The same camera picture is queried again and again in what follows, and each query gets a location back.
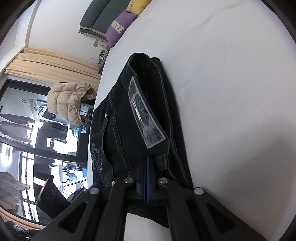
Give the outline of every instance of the light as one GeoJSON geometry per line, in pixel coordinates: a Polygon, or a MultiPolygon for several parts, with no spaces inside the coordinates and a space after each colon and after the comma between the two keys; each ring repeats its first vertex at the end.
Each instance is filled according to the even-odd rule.
{"type": "Polygon", "coordinates": [[[12,149],[12,146],[2,144],[1,163],[5,167],[8,167],[12,162],[12,149]]]}

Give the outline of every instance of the purple pillow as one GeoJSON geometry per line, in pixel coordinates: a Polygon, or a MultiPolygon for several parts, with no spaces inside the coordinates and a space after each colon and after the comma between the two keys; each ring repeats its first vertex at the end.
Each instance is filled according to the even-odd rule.
{"type": "Polygon", "coordinates": [[[124,10],[114,21],[106,32],[109,48],[114,47],[126,29],[137,18],[137,15],[124,10]]]}

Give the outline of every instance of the metal rivet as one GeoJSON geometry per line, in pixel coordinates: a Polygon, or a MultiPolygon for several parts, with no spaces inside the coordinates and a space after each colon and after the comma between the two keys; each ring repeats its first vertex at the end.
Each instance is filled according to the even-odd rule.
{"type": "Polygon", "coordinates": [[[195,188],[195,189],[194,189],[194,193],[195,193],[196,195],[203,195],[204,191],[203,191],[202,188],[195,188]]]}
{"type": "Polygon", "coordinates": [[[92,188],[91,190],[89,190],[89,193],[95,195],[99,193],[99,190],[97,188],[92,188]]]}
{"type": "Polygon", "coordinates": [[[159,181],[159,183],[161,183],[161,184],[166,184],[166,183],[168,183],[168,179],[167,179],[166,177],[162,177],[162,178],[160,178],[158,181],[159,181]]]}
{"type": "Polygon", "coordinates": [[[129,184],[129,183],[133,183],[133,178],[132,177],[127,177],[124,179],[124,182],[129,184]]]}

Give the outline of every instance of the pillow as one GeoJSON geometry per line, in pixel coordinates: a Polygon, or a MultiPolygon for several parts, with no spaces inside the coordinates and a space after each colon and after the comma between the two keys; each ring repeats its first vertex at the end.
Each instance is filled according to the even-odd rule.
{"type": "Polygon", "coordinates": [[[124,10],[110,25],[106,32],[109,48],[114,47],[126,29],[137,18],[137,15],[124,10]]]}
{"type": "Polygon", "coordinates": [[[151,0],[131,0],[126,10],[139,16],[150,2],[151,0]]]}

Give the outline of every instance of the mattress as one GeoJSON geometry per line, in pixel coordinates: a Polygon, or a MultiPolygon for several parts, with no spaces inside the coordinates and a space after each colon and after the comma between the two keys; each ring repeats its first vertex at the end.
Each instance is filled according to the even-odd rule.
{"type": "MultiPolygon", "coordinates": [[[[259,0],[153,0],[110,50],[95,107],[136,52],[171,81],[194,186],[279,240],[296,214],[296,44],[282,22],[259,0]]],[[[139,219],[126,240],[170,239],[139,219]]]]}

